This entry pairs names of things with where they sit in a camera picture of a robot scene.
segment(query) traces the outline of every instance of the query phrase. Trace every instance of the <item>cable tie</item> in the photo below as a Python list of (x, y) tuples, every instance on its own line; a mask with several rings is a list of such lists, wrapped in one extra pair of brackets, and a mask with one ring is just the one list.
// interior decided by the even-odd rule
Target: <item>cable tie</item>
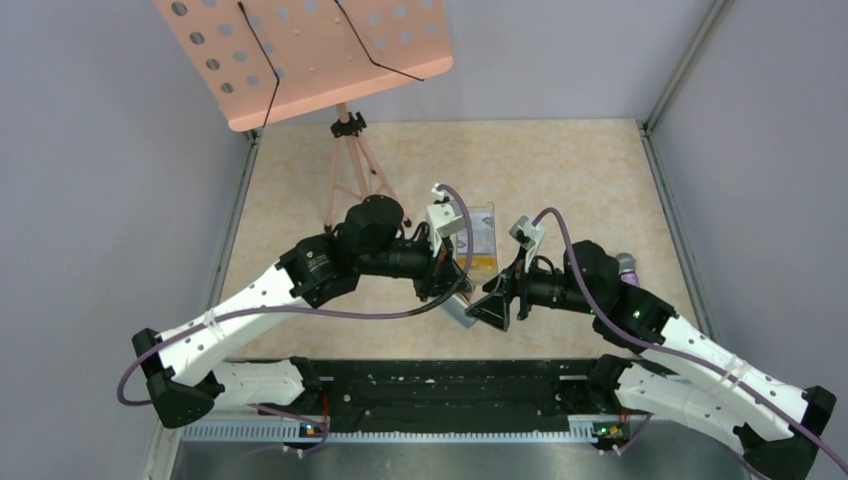
[(224, 333), (224, 329), (221, 328), (221, 324), (215, 319), (214, 309), (209, 309), (209, 311), (203, 314), (203, 324), (206, 325), (206, 328), (212, 332), (212, 335), (214, 335), (218, 341), (223, 341), (227, 337)]
[(716, 383), (711, 389), (709, 389), (709, 391), (707, 391), (710, 396), (714, 396), (714, 393), (716, 393), (718, 390), (721, 390), (724, 381), (730, 378), (730, 375), (733, 374), (733, 370), (736, 367), (736, 360), (738, 358), (739, 357), (737, 357), (736, 354), (733, 354), (733, 356), (730, 357), (730, 361), (727, 362), (727, 365), (724, 366), (724, 375), (722, 375), (721, 378), (718, 379), (718, 383)]
[(753, 368), (751, 367), (751, 364), (746, 362), (745, 360), (742, 360), (741, 358), (739, 360), (742, 362), (739, 365), (739, 373), (735, 374), (736, 380), (733, 382), (733, 385), (731, 385), (730, 388), (727, 390), (728, 392), (732, 392), (734, 388), (739, 386), (739, 384), (742, 382), (742, 378), (745, 377), (745, 375), (747, 375), (748, 372), (751, 371), (751, 368)]

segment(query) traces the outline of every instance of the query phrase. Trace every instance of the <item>white bracket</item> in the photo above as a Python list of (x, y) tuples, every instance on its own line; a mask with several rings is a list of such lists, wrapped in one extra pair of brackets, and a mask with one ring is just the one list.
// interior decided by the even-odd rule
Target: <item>white bracket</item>
[(542, 240), (545, 239), (545, 227), (533, 225), (527, 215), (522, 215), (509, 229), (509, 236), (527, 251), (524, 256), (524, 265), (525, 268), (530, 268), (530, 262), (536, 257)]
[(745, 421), (725, 404), (691, 384), (682, 384), (633, 364), (618, 377), (615, 390), (622, 407), (655, 413), (697, 430), (743, 453), (742, 441), (733, 433)]
[[(444, 201), (447, 198), (445, 192), (438, 190), (438, 185), (433, 187), (430, 192), (437, 202)], [(427, 206), (427, 223), (430, 224), (430, 245), (434, 257), (442, 249), (443, 238), (448, 238), (465, 229), (462, 212), (453, 201)]]

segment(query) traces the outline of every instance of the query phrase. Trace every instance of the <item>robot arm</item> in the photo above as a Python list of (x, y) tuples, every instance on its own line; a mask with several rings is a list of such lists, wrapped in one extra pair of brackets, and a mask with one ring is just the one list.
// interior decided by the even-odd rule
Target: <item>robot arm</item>
[[(398, 237), (403, 211), (397, 202), (368, 197), (352, 207), (333, 232), (301, 240), (220, 305), (176, 328), (137, 333), (133, 346), (139, 357), (181, 337), (141, 363), (163, 425), (187, 425), (213, 408), (290, 405), (303, 399), (310, 384), (320, 386), (305, 360), (263, 364), (225, 359), (284, 320), (352, 292), (361, 275), (411, 279), (422, 301), (452, 293), (458, 282), (458, 295), (468, 295), (473, 286), (453, 259), (449, 240), (464, 228), (462, 214), (443, 194), (436, 189), (433, 193), (438, 203), (428, 207), (428, 222), (419, 225), (411, 239)], [(457, 302), (462, 303), (454, 299), (447, 304)]]
[[(578, 287), (567, 255), (563, 255), (563, 263), (569, 267), (565, 271), (538, 266), (534, 254), (544, 234), (539, 229), (526, 217), (516, 223), (510, 231), (521, 244), (515, 261), (483, 286), (488, 295), (469, 307), (469, 316), (506, 331), (515, 297), (519, 298), (519, 320), (526, 319), (534, 305), (594, 313)], [(604, 339), (691, 382), (680, 385), (647, 372), (632, 360), (604, 356), (590, 375), (595, 403), (601, 411), (616, 413), (624, 407), (656, 413), (721, 441), (771, 478), (806, 476), (818, 448), (737, 387), (745, 382), (816, 435), (830, 418), (833, 394), (821, 387), (802, 390), (753, 368), (701, 334), (671, 305), (622, 281), (619, 262), (600, 246), (578, 242), (573, 253), (597, 304), (617, 327), (645, 342), (688, 353), (728, 371), (721, 376), (692, 361), (633, 345), (596, 316), (593, 329)]]

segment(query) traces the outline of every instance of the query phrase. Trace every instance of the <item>black bracket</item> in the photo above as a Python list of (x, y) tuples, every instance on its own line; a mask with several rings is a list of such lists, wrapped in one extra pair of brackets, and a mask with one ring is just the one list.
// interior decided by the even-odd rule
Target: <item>black bracket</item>
[(339, 119), (330, 126), (330, 131), (333, 132), (334, 137), (358, 137), (359, 132), (365, 130), (368, 126), (365, 124), (365, 119), (362, 118), (361, 113), (356, 112), (356, 117), (352, 113), (348, 113), (348, 115), (350, 118), (347, 122), (342, 123), (341, 119)]

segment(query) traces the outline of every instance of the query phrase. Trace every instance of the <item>pink music stand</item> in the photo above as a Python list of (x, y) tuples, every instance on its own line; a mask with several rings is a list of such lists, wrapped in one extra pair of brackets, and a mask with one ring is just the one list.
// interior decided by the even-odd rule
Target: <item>pink music stand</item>
[[(242, 0), (262, 47), (237, 0), (154, 0), (195, 68), (218, 101), (230, 128), (245, 131), (314, 110), (336, 106), (339, 121), (351, 118), (345, 102), (415, 80), (372, 64), (334, 0)], [(372, 58), (408, 75), (429, 78), (453, 65), (442, 0), (342, 0)], [(276, 78), (262, 50), (281, 77)], [(346, 141), (359, 193), (336, 182), (339, 150)], [(397, 200), (364, 135), (336, 138), (325, 228), (332, 224), (335, 190), (371, 194), (359, 159)], [(405, 222), (409, 217), (405, 213)]]

